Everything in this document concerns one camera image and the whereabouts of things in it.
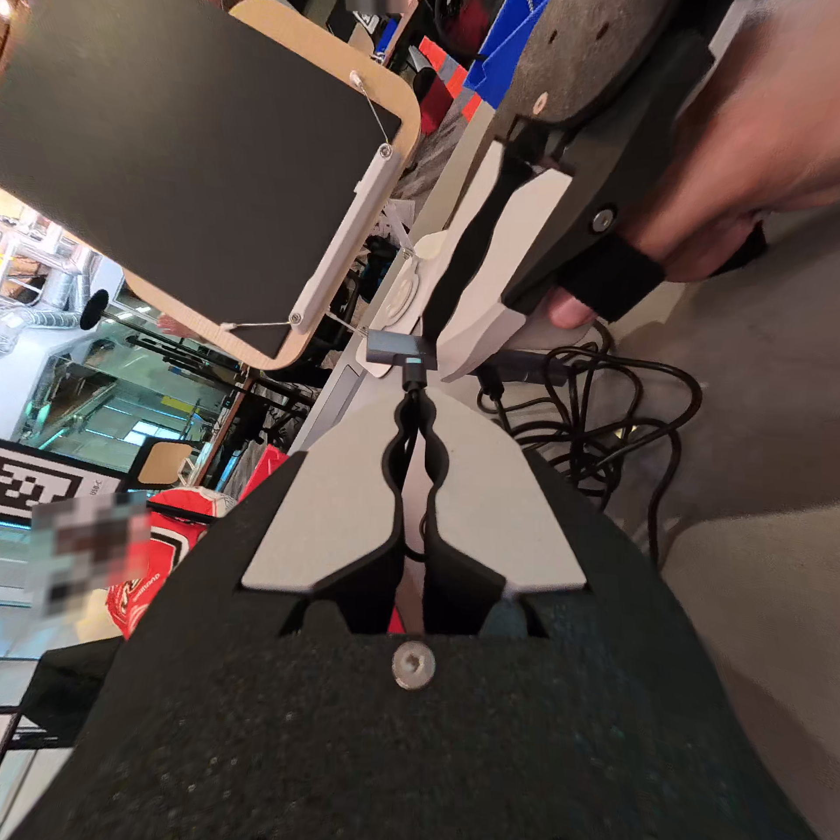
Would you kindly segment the red white printed jacket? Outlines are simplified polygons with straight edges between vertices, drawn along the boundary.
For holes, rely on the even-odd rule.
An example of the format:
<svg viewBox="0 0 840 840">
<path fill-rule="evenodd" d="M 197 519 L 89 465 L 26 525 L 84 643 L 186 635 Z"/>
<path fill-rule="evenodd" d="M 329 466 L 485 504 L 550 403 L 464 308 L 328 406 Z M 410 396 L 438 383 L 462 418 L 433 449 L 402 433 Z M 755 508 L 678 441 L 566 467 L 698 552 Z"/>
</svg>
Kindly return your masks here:
<svg viewBox="0 0 840 840">
<path fill-rule="evenodd" d="M 153 505 L 181 513 L 149 510 L 150 538 L 140 577 L 108 588 L 105 606 L 113 625 L 129 638 L 174 570 L 203 539 L 215 520 L 238 504 L 234 497 L 204 487 L 174 487 L 151 498 Z"/>
</svg>

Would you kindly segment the tan chair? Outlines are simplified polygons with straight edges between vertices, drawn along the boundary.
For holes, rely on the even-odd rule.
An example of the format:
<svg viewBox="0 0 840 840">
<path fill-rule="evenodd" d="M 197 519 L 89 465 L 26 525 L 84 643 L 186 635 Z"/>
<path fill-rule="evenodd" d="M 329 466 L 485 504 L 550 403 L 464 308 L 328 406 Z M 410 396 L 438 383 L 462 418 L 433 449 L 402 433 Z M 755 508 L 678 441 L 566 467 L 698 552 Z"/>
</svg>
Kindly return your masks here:
<svg viewBox="0 0 840 840">
<path fill-rule="evenodd" d="M 196 453 L 192 442 L 147 437 L 125 480 L 127 490 L 166 490 L 187 486 Z"/>
</svg>

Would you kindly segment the white clamp bar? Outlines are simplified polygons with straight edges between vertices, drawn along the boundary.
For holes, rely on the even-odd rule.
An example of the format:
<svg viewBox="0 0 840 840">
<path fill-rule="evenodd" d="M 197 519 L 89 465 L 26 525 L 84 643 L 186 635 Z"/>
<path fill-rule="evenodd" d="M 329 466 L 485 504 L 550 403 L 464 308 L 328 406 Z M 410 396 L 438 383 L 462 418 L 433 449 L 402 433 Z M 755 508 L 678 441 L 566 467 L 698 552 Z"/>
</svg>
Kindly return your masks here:
<svg viewBox="0 0 840 840">
<path fill-rule="evenodd" d="M 287 320 L 294 333 L 308 331 L 326 306 L 329 288 L 343 278 L 348 264 L 358 253 L 360 242 L 369 234 L 392 192 L 391 181 L 399 175 L 402 163 L 403 156 L 393 143 L 382 143 L 374 153 L 353 189 L 349 209 L 290 309 Z"/>
</svg>

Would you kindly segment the wooden board with black panel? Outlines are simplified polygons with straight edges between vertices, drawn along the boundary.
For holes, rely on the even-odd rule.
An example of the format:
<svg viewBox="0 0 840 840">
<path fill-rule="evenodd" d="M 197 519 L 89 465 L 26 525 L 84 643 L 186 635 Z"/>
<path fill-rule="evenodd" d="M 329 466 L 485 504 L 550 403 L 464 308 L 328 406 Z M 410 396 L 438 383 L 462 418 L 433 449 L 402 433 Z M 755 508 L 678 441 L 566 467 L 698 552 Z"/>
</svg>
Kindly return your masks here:
<svg viewBox="0 0 840 840">
<path fill-rule="evenodd" d="M 393 190 L 420 127 L 403 79 L 262 1 L 2 2 L 1 106 L 7 193 L 268 371 L 301 357 L 354 260 L 293 332 L 374 153 L 401 153 Z"/>
</svg>

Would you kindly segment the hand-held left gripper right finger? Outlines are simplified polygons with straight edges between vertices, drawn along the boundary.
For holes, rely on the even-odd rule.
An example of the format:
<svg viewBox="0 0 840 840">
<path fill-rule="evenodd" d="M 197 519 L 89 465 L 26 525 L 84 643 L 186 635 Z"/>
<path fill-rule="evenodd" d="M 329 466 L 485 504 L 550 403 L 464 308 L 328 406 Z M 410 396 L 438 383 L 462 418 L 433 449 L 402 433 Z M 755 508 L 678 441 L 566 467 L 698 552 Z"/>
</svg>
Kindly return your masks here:
<svg viewBox="0 0 840 840">
<path fill-rule="evenodd" d="M 579 591 L 586 577 L 520 446 L 489 418 L 429 389 L 427 535 L 504 581 L 504 595 Z"/>
</svg>

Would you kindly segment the framed marker sign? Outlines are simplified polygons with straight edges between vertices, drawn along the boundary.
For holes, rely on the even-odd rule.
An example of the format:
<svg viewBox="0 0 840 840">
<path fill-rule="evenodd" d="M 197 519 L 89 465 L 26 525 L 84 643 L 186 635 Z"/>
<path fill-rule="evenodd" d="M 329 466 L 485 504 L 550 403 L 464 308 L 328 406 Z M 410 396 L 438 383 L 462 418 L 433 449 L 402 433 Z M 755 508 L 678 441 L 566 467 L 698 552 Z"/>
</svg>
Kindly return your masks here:
<svg viewBox="0 0 840 840">
<path fill-rule="evenodd" d="M 1 523 L 29 528 L 38 505 L 113 494 L 126 477 L 116 469 L 2 439 Z"/>
</svg>

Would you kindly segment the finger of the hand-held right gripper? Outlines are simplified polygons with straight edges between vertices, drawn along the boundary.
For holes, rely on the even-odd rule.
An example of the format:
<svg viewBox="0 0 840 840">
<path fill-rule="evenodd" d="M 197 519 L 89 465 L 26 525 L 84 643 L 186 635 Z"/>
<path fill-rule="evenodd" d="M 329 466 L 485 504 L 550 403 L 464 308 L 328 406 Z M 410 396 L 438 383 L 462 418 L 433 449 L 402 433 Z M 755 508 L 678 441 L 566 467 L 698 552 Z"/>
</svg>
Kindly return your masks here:
<svg viewBox="0 0 840 840">
<path fill-rule="evenodd" d="M 555 328 L 538 294 L 538 307 L 527 316 L 506 307 L 501 295 L 520 267 L 538 233 L 565 194 L 572 177 L 548 169 L 505 197 L 501 174 L 498 192 L 507 199 L 477 268 L 467 269 L 468 284 L 456 304 L 444 304 L 446 322 L 435 340 L 437 373 L 443 382 L 471 374 L 499 350 L 548 350 L 580 331 Z"/>
<path fill-rule="evenodd" d="M 483 256 L 507 199 L 498 192 L 505 147 L 492 141 L 453 215 L 453 261 Z"/>
</svg>

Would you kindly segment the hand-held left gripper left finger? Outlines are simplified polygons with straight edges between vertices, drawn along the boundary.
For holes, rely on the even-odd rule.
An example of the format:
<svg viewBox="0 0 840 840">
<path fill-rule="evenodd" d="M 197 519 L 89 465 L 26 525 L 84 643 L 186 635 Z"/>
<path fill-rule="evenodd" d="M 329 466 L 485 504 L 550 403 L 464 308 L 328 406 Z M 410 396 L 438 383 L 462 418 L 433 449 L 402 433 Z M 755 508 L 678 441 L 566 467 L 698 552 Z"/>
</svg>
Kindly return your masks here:
<svg viewBox="0 0 840 840">
<path fill-rule="evenodd" d="M 310 447 L 243 575 L 244 588 L 312 593 L 398 535 L 401 515 L 383 458 L 398 434 L 402 399 L 380 395 Z"/>
</svg>

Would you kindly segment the grey usb hub with tail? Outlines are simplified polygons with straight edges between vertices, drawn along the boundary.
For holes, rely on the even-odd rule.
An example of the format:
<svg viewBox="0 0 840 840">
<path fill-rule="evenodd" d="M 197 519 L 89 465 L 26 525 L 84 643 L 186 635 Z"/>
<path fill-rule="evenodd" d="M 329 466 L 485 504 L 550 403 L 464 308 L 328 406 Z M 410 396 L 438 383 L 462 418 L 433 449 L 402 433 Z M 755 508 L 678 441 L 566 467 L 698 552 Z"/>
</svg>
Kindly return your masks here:
<svg viewBox="0 0 840 840">
<path fill-rule="evenodd" d="M 413 334 L 370 329 L 366 333 L 364 362 L 385 366 L 403 366 L 412 360 L 423 364 L 426 370 L 436 371 L 438 361 L 434 343 Z"/>
</svg>

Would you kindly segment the person's right hand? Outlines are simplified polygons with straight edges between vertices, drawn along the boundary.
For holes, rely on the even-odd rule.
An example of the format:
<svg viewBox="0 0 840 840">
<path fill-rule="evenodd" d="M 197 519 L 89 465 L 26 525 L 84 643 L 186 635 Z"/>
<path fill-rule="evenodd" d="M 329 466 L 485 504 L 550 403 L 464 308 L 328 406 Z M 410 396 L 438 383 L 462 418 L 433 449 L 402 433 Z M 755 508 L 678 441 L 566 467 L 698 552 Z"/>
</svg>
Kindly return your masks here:
<svg viewBox="0 0 840 840">
<path fill-rule="evenodd" d="M 621 318 L 661 282 L 758 253 L 774 213 L 838 202 L 839 3 L 776 2 L 738 32 L 679 120 L 674 159 L 616 233 L 564 266 L 549 318 Z"/>
</svg>

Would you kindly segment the orange traffic cone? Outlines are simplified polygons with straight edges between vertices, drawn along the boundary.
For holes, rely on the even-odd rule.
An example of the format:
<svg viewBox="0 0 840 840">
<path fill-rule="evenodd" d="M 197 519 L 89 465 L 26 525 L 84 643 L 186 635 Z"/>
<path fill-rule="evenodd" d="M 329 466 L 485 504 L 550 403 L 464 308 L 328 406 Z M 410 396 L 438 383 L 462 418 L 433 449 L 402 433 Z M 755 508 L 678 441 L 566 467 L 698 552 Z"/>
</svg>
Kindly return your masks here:
<svg viewBox="0 0 840 840">
<path fill-rule="evenodd" d="M 436 74 L 436 79 L 430 82 L 428 90 L 419 101 L 422 133 L 434 133 L 450 113 L 469 123 L 481 99 L 478 93 L 466 86 L 466 68 L 428 37 L 423 38 L 419 52 Z"/>
</svg>

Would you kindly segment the blue plastic bin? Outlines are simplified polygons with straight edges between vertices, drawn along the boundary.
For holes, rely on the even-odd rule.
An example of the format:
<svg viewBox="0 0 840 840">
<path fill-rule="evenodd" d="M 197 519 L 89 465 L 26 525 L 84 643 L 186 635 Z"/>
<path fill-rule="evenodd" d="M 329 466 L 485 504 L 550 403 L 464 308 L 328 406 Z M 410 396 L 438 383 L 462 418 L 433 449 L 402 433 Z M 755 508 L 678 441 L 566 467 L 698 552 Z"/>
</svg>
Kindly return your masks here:
<svg viewBox="0 0 840 840">
<path fill-rule="evenodd" d="M 465 88 L 497 110 L 547 1 L 506 1 L 479 49 L 485 58 L 467 72 Z"/>
</svg>

